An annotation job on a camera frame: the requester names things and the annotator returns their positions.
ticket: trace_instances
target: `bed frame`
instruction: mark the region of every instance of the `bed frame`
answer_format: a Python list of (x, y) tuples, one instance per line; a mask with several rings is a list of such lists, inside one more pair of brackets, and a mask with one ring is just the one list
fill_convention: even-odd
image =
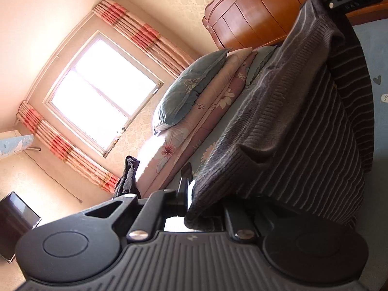
[[(213, 0), (203, 25), (219, 49), (259, 47), (284, 40), (305, 0)], [(388, 0), (348, 13), (353, 25), (388, 18)]]

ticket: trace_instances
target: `tv screen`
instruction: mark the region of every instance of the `tv screen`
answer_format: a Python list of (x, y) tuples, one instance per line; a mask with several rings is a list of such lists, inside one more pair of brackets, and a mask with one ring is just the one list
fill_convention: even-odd
[(0, 255), (9, 263), (13, 261), (17, 241), (40, 220), (15, 192), (3, 198), (0, 201)]

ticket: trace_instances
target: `red striped curtain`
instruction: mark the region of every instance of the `red striped curtain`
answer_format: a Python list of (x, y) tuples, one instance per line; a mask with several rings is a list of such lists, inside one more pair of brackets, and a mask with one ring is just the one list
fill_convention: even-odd
[(27, 102), (19, 107), (16, 117), (47, 146), (57, 158), (69, 165), (73, 170), (90, 180), (106, 192), (114, 192), (119, 178), (94, 162), (77, 147), (72, 145), (64, 136), (56, 131), (43, 117)]
[(187, 53), (159, 34), (147, 23), (113, 0), (102, 0), (93, 12), (128, 38), (168, 73), (177, 78), (193, 63)]

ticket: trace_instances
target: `screw head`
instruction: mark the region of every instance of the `screw head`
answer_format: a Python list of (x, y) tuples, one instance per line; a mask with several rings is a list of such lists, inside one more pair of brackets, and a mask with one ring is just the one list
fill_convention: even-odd
[(129, 237), (135, 241), (142, 241), (147, 239), (149, 234), (143, 230), (136, 230), (129, 233)]
[(235, 236), (238, 239), (251, 239), (255, 236), (255, 233), (251, 230), (242, 229), (242, 230), (238, 230), (235, 233)]

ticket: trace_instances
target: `black cloth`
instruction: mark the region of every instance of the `black cloth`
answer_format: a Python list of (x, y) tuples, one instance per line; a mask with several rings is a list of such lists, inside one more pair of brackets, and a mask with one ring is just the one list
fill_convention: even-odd
[(125, 158), (123, 176), (117, 182), (116, 188), (114, 189), (113, 198), (124, 194), (136, 194), (137, 198), (140, 199), (140, 192), (136, 187), (135, 180), (135, 175), (139, 164), (140, 161), (130, 155)]
[(216, 230), (206, 211), (231, 194), (265, 195), (351, 224), (373, 147), (372, 86), (360, 42), (344, 14), (308, 0), (201, 170), (185, 224)]

